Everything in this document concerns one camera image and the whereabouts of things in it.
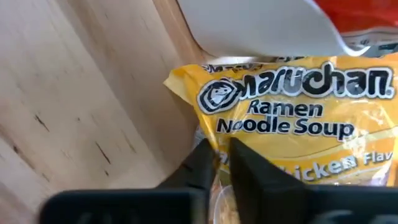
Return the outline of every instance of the plastic wrapper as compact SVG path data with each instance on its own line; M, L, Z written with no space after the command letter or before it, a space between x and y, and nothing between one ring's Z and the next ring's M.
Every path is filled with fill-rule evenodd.
M220 155L212 222L237 222L232 136L308 184L395 185L397 59L307 57L171 71L165 84L193 106Z
M327 14L351 47L398 42L398 1L396 0L314 1Z

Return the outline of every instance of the black object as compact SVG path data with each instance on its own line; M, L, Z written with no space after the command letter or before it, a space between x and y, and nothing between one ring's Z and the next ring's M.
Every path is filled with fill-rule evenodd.
M398 223L398 189L306 185L238 139L230 148L241 224ZM215 161L204 140L157 188L60 193L44 205L40 224L208 223Z

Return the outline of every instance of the yellow noodle package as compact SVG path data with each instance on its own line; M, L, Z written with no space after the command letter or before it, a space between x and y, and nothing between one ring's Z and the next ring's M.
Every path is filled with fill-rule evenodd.
M233 136L309 184L393 185L396 57L186 65L165 84L193 105L226 172Z

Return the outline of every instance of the wooden surface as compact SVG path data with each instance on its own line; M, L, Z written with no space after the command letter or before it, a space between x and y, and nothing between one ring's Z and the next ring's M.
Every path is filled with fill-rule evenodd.
M162 82L203 60L184 25L174 1L0 0L0 223L176 168L197 122Z

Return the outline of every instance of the cartoon chef logo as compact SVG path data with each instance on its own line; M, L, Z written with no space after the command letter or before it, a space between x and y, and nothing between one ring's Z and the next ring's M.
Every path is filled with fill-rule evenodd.
M197 96L198 105L206 114L229 110L238 100L237 88L227 79L208 82Z

